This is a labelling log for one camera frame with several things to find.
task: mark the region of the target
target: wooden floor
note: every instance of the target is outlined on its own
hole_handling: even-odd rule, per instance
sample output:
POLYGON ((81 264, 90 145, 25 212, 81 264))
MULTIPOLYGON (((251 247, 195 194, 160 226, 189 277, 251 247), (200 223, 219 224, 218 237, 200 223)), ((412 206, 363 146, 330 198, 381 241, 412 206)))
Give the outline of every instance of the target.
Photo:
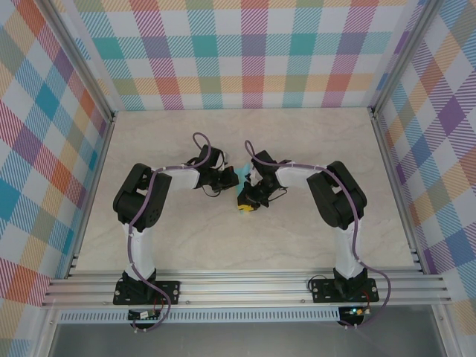
MULTIPOLYGON (((368 199, 362 256, 375 266, 411 266, 399 214, 366 109, 238 109, 121 112, 94 200, 77 265, 84 270, 124 269, 126 238, 112 201, 130 169, 162 167, 199 154, 195 131, 230 154, 235 168, 250 158, 243 142, 277 161, 327 165, 343 161, 368 199)), ((212 199, 202 190, 168 195, 154 227, 158 268, 279 269, 332 267, 334 236, 308 190, 290 189, 270 208, 237 210, 237 192, 212 199)))

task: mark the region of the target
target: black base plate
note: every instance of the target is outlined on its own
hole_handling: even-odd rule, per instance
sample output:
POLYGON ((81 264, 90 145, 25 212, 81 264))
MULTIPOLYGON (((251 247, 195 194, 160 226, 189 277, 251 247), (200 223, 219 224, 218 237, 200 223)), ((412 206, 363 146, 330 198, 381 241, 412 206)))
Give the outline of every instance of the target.
POLYGON ((374 279, 366 279, 365 283, 362 286, 362 289, 354 294, 352 299, 343 299, 341 293, 335 288, 334 285, 335 279, 313 279, 309 284, 309 287, 312 291, 312 301, 314 303, 366 303, 367 296, 364 292, 369 295, 371 303, 376 303, 379 301, 379 292, 372 292, 372 288, 376 288, 376 283, 374 279))
MULTIPOLYGON (((154 281, 153 284, 158 288, 162 289, 167 295, 169 295, 170 302, 172 303, 172 305, 177 305, 179 303, 179 281, 154 281)), ((114 295, 114 299, 112 301, 114 305, 153 305, 155 303, 157 308, 161 307, 162 302, 164 303, 164 305, 167 305, 166 298, 160 295, 155 290, 152 291, 152 294, 150 294, 150 298, 148 299, 144 297, 144 295, 141 295, 141 299, 131 298, 130 295, 127 294, 127 288, 125 287, 124 282, 122 280, 119 280, 116 283, 115 291, 119 292, 120 294, 114 295)))

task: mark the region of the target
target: plaid fabric backdrop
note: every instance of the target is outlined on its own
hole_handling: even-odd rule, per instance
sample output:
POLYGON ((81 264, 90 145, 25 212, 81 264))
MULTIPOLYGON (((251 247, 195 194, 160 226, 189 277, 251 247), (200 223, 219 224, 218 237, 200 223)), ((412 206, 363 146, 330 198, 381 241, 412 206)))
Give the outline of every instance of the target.
POLYGON ((0 356, 24 356, 83 215, 106 120, 33 0, 0 4, 0 356))
POLYGON ((388 61, 387 67, 385 67, 384 74, 380 78, 379 84, 377 85, 377 89, 372 96, 372 100, 370 101, 369 106, 374 106, 377 98, 379 97, 380 93, 382 92, 382 88, 384 84, 387 82, 388 75, 393 71, 395 68, 395 64, 397 60, 400 58, 400 54, 402 53, 402 49, 406 45, 408 39, 410 38, 410 33, 414 29, 416 23, 418 22, 419 16, 422 14, 422 10, 426 4, 427 0, 419 0, 418 4, 415 7, 414 12, 411 14, 411 18, 408 21, 407 25, 405 26, 405 30, 403 31, 402 37, 400 37, 398 45, 393 50, 392 56, 390 61, 388 61))
POLYGON ((112 104, 148 110, 367 106, 417 1, 55 3, 112 104))
POLYGON ((446 0, 383 116, 425 257, 476 347, 476 0, 446 0))

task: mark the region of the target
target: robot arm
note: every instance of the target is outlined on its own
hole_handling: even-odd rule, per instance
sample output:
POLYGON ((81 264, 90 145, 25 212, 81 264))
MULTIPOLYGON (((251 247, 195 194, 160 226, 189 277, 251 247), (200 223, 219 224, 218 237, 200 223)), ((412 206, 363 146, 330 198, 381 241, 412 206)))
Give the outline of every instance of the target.
MULTIPOLYGON (((361 203, 358 205, 361 207, 358 213, 359 217, 362 218, 364 215, 363 207, 367 204, 367 199, 360 187, 340 161, 332 163, 328 168, 342 179, 347 189, 350 188, 354 202, 361 203)), ((350 224, 353 222, 352 212, 346 209, 348 202, 344 195, 340 196, 339 193, 334 193, 332 179, 325 173, 300 167, 280 167, 276 171, 276 177, 283 187, 310 188, 324 221, 333 227, 335 232, 335 270, 345 279, 354 278, 361 274, 363 267, 355 259, 352 252, 354 233, 354 225, 350 224)), ((360 231, 357 233, 356 250, 359 254, 360 231)))
MULTIPOLYGON (((259 152, 256 157, 261 161, 276 164, 266 151, 259 152)), ((354 217, 347 197, 341 190, 336 190, 337 183, 325 172, 302 167, 289 166, 290 161, 281 161, 280 164, 288 164, 283 167, 267 166, 254 159, 251 177, 245 182, 243 191, 238 196, 238 207, 241 210, 256 210, 261 205, 269 206, 269 197, 279 189, 287 187, 300 187, 310 189, 315 204, 323 220, 335 232, 335 269, 334 286, 342 300, 353 298, 361 292, 362 286, 369 283, 367 269, 365 269, 354 257, 353 234, 354 217)), ((349 191, 357 208, 359 225, 364 215, 364 207, 367 198, 350 175, 347 168, 340 161, 335 161, 327 166, 349 191)), ((356 240, 357 253, 360 250, 359 232, 356 240)))
MULTIPOLYGON (((208 146, 204 145, 199 157, 190 159, 188 164, 200 162, 206 157, 207 152, 208 146)), ((135 262, 135 268, 142 277, 147 280, 155 279, 151 229, 162 213, 167 194, 174 190, 196 189, 205 185, 211 186, 214 192, 219 193, 237 185, 238 176, 232 166, 226 166, 226 158, 227 155, 223 151, 212 147, 210 158, 200 167, 171 168, 155 176, 149 202, 132 228, 132 261, 135 262)), ((115 197, 113 208, 123 224, 126 237, 129 236, 129 223, 144 203, 144 191, 149 187, 154 170, 144 164, 134 165, 115 197)), ((124 273, 124 280, 140 280, 130 265, 126 267, 124 273)))

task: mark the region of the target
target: aluminum rail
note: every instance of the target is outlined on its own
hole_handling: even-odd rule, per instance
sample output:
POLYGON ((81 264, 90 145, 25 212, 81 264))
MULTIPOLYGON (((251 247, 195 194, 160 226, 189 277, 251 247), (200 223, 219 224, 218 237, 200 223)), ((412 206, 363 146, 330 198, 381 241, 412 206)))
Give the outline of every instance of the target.
MULTIPOLYGON (((443 278, 422 273, 418 256, 412 251, 414 265, 384 268, 392 281, 390 305, 445 304, 451 298, 443 278)), ((132 309, 152 306, 112 304, 115 284, 122 271, 77 271, 71 267, 68 279, 52 280, 43 301, 47 309, 132 309)), ((181 282, 180 298, 174 309, 352 306, 351 303, 312 302, 306 283, 316 274, 332 277, 332 269, 293 269, 282 271, 157 271, 157 280, 181 282)), ((385 279, 374 273, 382 304, 387 294, 385 279)))

